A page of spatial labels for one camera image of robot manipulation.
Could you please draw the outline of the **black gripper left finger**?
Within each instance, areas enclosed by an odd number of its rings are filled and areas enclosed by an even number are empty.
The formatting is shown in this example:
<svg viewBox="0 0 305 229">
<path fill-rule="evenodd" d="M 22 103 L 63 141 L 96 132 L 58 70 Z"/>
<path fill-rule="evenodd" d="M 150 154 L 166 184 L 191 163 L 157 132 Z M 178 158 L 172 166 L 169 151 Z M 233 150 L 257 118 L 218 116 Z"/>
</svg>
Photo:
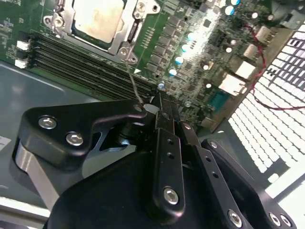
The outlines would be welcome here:
<svg viewBox="0 0 305 229">
<path fill-rule="evenodd" d="M 180 139 L 163 109 L 164 96 L 158 93 L 146 106 L 118 100 L 27 110 L 13 154 L 19 181 L 30 182 L 52 211 L 64 191 L 86 179 L 82 166 L 100 133 L 105 150 L 135 145 L 133 153 L 153 155 L 148 213 L 163 225 L 174 224 L 185 211 L 183 168 Z"/>
</svg>

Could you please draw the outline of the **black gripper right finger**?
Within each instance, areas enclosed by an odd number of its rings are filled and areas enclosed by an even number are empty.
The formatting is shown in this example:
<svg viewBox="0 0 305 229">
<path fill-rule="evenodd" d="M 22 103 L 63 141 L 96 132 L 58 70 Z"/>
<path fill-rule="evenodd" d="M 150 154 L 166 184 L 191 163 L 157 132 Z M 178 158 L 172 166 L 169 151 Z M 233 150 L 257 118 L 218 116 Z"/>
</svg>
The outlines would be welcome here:
<svg viewBox="0 0 305 229">
<path fill-rule="evenodd" d="M 163 109 L 179 130 L 187 158 L 200 173 L 211 200 L 213 229 L 295 229 L 292 218 L 257 180 L 216 141 L 200 143 L 193 128 L 180 118 L 176 100 L 163 97 Z"/>
</svg>

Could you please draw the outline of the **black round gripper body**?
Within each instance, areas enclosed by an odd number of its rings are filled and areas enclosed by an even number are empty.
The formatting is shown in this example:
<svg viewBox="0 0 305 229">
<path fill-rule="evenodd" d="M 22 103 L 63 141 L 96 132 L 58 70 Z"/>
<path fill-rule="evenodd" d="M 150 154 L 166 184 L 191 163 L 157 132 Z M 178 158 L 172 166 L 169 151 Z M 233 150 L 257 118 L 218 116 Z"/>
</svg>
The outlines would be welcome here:
<svg viewBox="0 0 305 229">
<path fill-rule="evenodd" d="M 193 157 L 182 151 L 185 212 L 173 229 L 225 229 Z M 162 229 L 150 216 L 153 155 L 133 153 L 68 188 L 57 200 L 48 229 Z"/>
</svg>

